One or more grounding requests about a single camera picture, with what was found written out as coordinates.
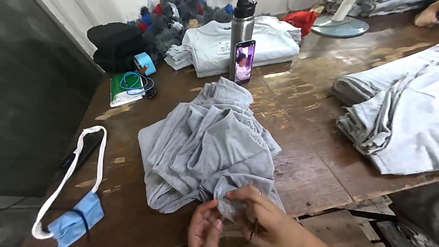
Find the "phone screen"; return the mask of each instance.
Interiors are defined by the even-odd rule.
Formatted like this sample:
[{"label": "phone screen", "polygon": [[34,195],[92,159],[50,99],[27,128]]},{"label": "phone screen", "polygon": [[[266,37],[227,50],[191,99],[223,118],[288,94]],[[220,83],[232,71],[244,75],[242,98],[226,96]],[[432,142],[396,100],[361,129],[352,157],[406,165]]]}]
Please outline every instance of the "phone screen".
[{"label": "phone screen", "polygon": [[253,57],[255,54],[255,41],[249,40],[236,45],[235,58],[235,83],[244,84],[250,81]]}]

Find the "white wall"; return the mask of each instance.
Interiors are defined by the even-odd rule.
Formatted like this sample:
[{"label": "white wall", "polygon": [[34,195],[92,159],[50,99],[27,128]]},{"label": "white wall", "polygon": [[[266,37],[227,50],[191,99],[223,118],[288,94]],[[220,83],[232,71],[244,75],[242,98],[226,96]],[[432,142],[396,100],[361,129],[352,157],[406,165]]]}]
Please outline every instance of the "white wall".
[{"label": "white wall", "polygon": [[[96,47],[88,40],[87,30],[109,22],[127,22],[139,18],[140,7],[155,6],[159,0],[40,0],[73,35],[85,52],[93,56]],[[237,0],[207,0],[211,7],[236,5]],[[285,13],[288,8],[311,7],[317,0],[259,0],[256,15]]]}]

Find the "left hand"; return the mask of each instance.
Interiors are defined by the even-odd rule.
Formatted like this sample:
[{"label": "left hand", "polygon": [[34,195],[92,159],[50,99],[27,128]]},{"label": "left hand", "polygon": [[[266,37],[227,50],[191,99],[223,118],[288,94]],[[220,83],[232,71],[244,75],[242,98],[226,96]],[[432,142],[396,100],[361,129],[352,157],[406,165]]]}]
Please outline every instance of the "left hand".
[{"label": "left hand", "polygon": [[188,231],[188,247],[218,247],[223,223],[216,208],[217,200],[197,207]]}]

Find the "black bag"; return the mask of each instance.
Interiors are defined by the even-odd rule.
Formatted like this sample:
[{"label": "black bag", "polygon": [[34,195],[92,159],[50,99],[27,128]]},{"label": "black bag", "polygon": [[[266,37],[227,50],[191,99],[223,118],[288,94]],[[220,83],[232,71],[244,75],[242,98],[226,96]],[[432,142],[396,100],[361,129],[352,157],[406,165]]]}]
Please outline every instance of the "black bag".
[{"label": "black bag", "polygon": [[140,29],[121,22],[92,27],[87,37],[97,47],[93,60],[106,72],[134,71],[134,56],[145,47]]}]

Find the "pile of gray t-shirts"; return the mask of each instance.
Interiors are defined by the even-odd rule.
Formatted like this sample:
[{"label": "pile of gray t-shirts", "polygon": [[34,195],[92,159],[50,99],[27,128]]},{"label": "pile of gray t-shirts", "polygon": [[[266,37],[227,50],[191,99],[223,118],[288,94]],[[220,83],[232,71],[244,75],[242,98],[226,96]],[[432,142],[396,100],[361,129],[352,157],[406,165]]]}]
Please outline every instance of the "pile of gray t-shirts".
[{"label": "pile of gray t-shirts", "polygon": [[334,83],[332,91],[349,106],[359,104],[387,90],[407,73],[415,75],[426,65],[435,62],[439,62],[439,44],[373,69],[343,76]]},{"label": "pile of gray t-shirts", "polygon": [[225,193],[250,183],[283,208],[272,159],[281,148],[256,121],[251,103],[248,90],[221,77],[139,132],[151,208],[172,213],[193,200],[217,199],[220,213],[233,220],[245,205]]},{"label": "pile of gray t-shirts", "polygon": [[347,110],[337,126],[381,174],[439,169],[439,62]]},{"label": "pile of gray t-shirts", "polygon": [[[172,45],[165,62],[175,70],[194,65],[197,77],[227,73],[230,62],[232,23],[211,21],[199,28],[188,29],[180,46]],[[255,53],[252,66],[291,61],[299,53],[300,28],[273,16],[255,18],[252,39]]]}]

